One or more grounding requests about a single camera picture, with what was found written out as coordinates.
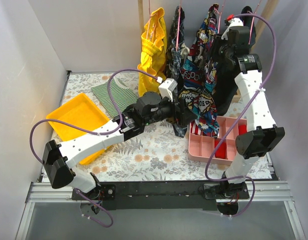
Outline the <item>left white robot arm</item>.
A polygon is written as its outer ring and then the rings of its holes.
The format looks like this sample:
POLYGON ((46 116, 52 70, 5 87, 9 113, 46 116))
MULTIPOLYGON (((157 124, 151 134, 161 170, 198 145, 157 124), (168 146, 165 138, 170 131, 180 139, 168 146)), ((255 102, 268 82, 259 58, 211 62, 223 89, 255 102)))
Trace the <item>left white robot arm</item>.
POLYGON ((70 186, 79 189, 89 200, 95 200, 100 195, 100 182, 93 173, 76 168, 81 160, 142 134, 147 125, 167 121, 185 127, 197 116, 187 107, 183 98, 172 101, 155 92, 147 92, 136 103, 129 105, 122 117, 121 125, 117 116, 100 127, 104 135, 87 133, 61 143, 52 140, 45 145, 42 163, 52 188, 70 186))

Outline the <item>colourful comic print shorts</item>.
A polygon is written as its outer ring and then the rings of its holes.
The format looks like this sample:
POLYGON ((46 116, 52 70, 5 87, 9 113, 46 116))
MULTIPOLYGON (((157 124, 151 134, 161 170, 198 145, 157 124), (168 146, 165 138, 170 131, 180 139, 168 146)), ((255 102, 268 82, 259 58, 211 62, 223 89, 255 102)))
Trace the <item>colourful comic print shorts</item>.
POLYGON ((216 86, 217 63, 210 59, 210 49, 217 29, 217 12, 219 4, 208 9, 190 52, 180 69, 184 86, 179 97, 186 100, 187 107, 197 116, 195 124, 208 137, 218 137, 217 108, 212 97, 216 86))

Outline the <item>pink wire hanger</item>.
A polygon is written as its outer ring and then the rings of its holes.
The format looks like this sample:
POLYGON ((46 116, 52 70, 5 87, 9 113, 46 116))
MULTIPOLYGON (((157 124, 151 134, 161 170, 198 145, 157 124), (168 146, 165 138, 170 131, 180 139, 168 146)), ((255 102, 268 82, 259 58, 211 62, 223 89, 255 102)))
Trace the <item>pink wire hanger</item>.
POLYGON ((221 10, 219 11, 218 9, 216 9, 216 13, 218 14, 218 26, 217 26, 217 33, 218 34, 220 33, 222 13, 223 13, 225 4, 226 4, 226 0, 223 0, 221 10))

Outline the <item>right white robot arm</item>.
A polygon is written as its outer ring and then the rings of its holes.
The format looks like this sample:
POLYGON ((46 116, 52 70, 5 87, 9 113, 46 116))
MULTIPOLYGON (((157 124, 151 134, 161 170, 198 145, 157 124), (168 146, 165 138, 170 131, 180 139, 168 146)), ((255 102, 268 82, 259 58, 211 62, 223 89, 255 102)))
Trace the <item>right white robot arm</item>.
POLYGON ((273 119, 265 90, 262 65, 257 54, 250 54, 249 28, 229 26, 217 36, 211 48, 212 59, 224 66, 234 81, 245 105, 247 131, 235 139, 236 156, 220 180, 220 194, 233 198, 244 189, 246 175, 259 158, 273 150, 285 136, 285 129, 273 119))

